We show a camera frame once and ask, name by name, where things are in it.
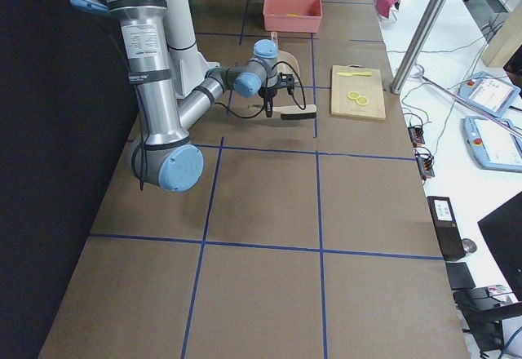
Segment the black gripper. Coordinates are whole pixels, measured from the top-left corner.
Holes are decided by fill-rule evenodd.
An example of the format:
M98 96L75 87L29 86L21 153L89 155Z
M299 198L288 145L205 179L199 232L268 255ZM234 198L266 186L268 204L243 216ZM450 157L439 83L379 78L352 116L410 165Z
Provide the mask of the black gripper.
M280 89L285 88L285 76L277 74L275 83L272 86L261 86L258 95L264 99L264 111L266 117L272 117L272 100Z

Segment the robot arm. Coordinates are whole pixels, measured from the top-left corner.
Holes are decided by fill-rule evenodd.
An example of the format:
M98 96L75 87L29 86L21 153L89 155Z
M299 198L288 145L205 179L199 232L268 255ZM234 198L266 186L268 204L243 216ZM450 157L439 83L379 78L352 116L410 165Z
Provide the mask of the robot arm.
M276 44L255 43L243 66L222 67L198 50L188 0L69 0L84 12L113 17L121 26L129 83L140 112L140 137L129 165L142 184L172 192L190 189L204 168L189 129L227 91L270 99L281 86Z

